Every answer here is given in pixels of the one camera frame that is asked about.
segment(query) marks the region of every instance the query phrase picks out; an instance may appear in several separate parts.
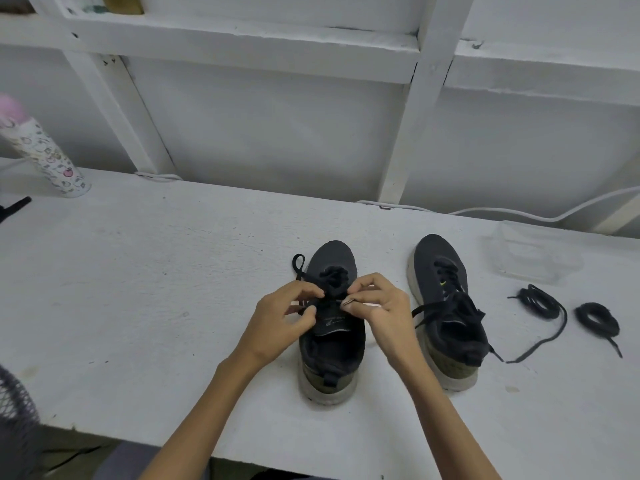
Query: table surface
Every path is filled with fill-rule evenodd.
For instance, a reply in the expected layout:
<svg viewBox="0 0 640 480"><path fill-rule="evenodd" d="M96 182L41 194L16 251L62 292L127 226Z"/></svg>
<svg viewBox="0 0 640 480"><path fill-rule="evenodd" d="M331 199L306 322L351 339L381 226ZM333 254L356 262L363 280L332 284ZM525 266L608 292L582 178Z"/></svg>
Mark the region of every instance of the table surface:
<svg viewBox="0 0 640 480"><path fill-rule="evenodd" d="M360 274L379 271L408 290L412 248L444 236L505 358L559 326L506 298L527 283L492 270L493 221L85 174L93 188L65 199L28 164L0 173L0 205L33 197L0 225L0 363L51 426L162 445L256 301L293 279L292 256L332 239L350 245ZM505 479L637 478L640 241L566 238L583 270L541 286L570 311L562 336L521 364L489 355L476 386L451 400ZM571 310L585 301L618 318L623 360L576 322ZM341 480L438 478L411 399L369 329L356 393L340 406L303 398L297 354L292 346L253 380L214 456Z"/></svg>

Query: black sneaker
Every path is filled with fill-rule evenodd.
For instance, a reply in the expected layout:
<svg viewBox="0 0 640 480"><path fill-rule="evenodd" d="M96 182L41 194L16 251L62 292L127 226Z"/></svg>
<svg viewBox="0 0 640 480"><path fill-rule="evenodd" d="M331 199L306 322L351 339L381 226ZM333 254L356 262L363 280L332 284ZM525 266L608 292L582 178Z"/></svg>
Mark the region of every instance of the black sneaker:
<svg viewBox="0 0 640 480"><path fill-rule="evenodd" d="M356 388L365 345L364 321L340 309L347 288L358 275L355 259L345 243L330 241L316 251L306 272L302 271L302 254L293 257L292 265L299 280L324 290L324 298L303 304L315 305L317 311L316 324L300 337L300 387L316 403L342 403Z"/></svg>
<svg viewBox="0 0 640 480"><path fill-rule="evenodd" d="M452 245L441 236L424 237L409 257L409 288L422 314L416 326L422 353L447 390L462 391L477 380L491 346L467 292L467 271Z"/></svg>

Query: white shoe sole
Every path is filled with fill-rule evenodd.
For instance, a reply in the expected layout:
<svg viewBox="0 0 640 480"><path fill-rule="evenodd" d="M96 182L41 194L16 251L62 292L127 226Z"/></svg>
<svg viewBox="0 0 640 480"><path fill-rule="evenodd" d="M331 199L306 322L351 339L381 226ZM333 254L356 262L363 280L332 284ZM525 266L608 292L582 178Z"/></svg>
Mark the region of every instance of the white shoe sole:
<svg viewBox="0 0 640 480"><path fill-rule="evenodd" d="M409 256L409 263L406 268L406 279L409 282L409 289L413 297L418 302L418 305L424 305L424 299L420 293L420 287L418 286L418 279L415 277L415 266L413 264L413 257L415 255L415 248L411 251L411 256ZM448 375L446 375L443 371L439 370L438 366L435 364L431 355L429 354L429 350L427 347L427 336L424 331L424 327L421 326L416 331L416 335L418 336L418 343L420 344L420 348L422 350L422 355L424 355L424 359L427 361L427 364L433 371L436 379L440 383L443 389L453 392L461 392L473 387L478 380L478 371L475 371L471 376L464 379L452 379Z"/></svg>
<svg viewBox="0 0 640 480"><path fill-rule="evenodd" d="M313 387L308 381L304 371L302 370L302 357L300 357L298 361L298 382L300 382L302 394L313 402L321 404L322 406L336 406L337 404L342 404L353 395L358 384L358 372L356 371L353 375L353 379L347 387L333 394L325 394L324 392L318 391L318 389Z"/></svg>

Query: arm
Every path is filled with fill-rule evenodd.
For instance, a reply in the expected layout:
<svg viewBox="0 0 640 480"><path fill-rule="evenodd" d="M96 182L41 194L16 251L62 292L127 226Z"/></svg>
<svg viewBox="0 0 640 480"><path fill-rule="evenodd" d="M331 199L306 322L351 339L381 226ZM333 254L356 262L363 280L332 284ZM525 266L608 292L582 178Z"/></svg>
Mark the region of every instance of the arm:
<svg viewBox="0 0 640 480"><path fill-rule="evenodd" d="M424 360L407 294L378 273L358 278L348 293L342 309L371 325L413 399L443 480L500 480Z"/></svg>
<svg viewBox="0 0 640 480"><path fill-rule="evenodd" d="M218 365L209 386L138 480L198 480L237 400L251 379L316 323L309 306L295 323L297 299L322 298L324 291L306 282L291 282L258 302L236 349Z"/></svg>

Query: clear plastic container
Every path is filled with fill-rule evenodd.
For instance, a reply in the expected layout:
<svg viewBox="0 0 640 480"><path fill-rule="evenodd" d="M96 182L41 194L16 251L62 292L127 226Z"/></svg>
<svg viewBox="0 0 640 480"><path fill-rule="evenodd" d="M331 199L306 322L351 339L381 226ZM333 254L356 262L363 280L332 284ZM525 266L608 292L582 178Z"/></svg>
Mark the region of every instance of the clear plastic container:
<svg viewBox="0 0 640 480"><path fill-rule="evenodd" d="M584 261L561 229L517 222L498 223L491 240L493 263L501 273L523 280L555 283L580 271Z"/></svg>

